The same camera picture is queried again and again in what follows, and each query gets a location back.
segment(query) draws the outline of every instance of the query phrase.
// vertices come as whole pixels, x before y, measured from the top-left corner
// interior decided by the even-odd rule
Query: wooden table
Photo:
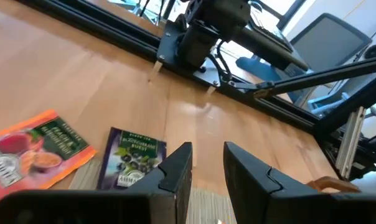
[[[161,35],[118,6],[96,3]],[[205,88],[165,70],[148,83],[152,66],[18,2],[0,0],[0,129],[53,108],[99,159],[111,126],[163,139],[168,154],[191,141],[193,186],[224,195],[224,141],[302,183],[336,176],[310,134],[219,93],[204,103]],[[54,188],[66,189],[72,178]]]

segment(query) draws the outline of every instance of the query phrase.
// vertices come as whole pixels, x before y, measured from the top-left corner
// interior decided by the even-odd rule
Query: light wood tabletop
[[[97,1],[161,35],[149,22]],[[152,67],[16,1],[0,0],[0,129],[53,108],[98,150],[99,159],[111,126],[165,140],[167,154],[190,141],[193,186],[223,195],[224,141],[302,183],[336,176],[310,134],[217,92],[204,102],[205,88],[166,70],[148,82]],[[53,188],[67,189],[72,178]]]

